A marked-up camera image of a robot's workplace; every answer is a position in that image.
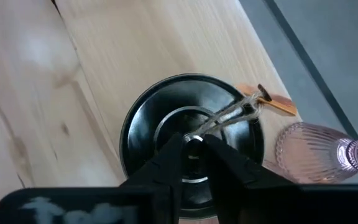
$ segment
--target ribbed glass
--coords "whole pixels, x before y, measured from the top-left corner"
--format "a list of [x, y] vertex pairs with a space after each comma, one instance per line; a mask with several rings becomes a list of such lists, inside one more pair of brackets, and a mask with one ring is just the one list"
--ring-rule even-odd
[[358, 142], [334, 129], [295, 123], [279, 135], [276, 159], [299, 183], [337, 183], [358, 172], [357, 147]]

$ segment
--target wood grain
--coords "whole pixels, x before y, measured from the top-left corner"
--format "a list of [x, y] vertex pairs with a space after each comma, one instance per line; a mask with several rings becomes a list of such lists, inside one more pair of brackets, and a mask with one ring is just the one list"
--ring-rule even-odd
[[[123, 182], [125, 115], [169, 76], [206, 73], [288, 96], [237, 0], [57, 4], [66, 27], [49, 0], [0, 0], [0, 198], [21, 187]], [[279, 131], [299, 120], [261, 116], [266, 166], [275, 169]]]

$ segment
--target black object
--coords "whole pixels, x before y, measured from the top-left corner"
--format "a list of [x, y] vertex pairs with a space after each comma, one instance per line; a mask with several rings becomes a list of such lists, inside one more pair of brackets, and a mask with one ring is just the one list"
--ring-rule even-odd
[[[177, 224], [186, 144], [174, 134], [120, 187], [13, 192], [0, 202], [0, 224]], [[199, 147], [220, 224], [358, 223], [356, 185], [295, 185], [212, 135]]]
[[[233, 86], [197, 73], [177, 75], [155, 84], [137, 99], [122, 127], [120, 157], [124, 172], [132, 177], [174, 133], [194, 131], [213, 113], [243, 97]], [[251, 111], [252, 108], [244, 108], [237, 115]], [[262, 163], [264, 137], [257, 119], [233, 124], [216, 136], [256, 163]], [[190, 159], [197, 158], [197, 153], [194, 150], [183, 159], [181, 218], [216, 215], [205, 170], [200, 160]]]

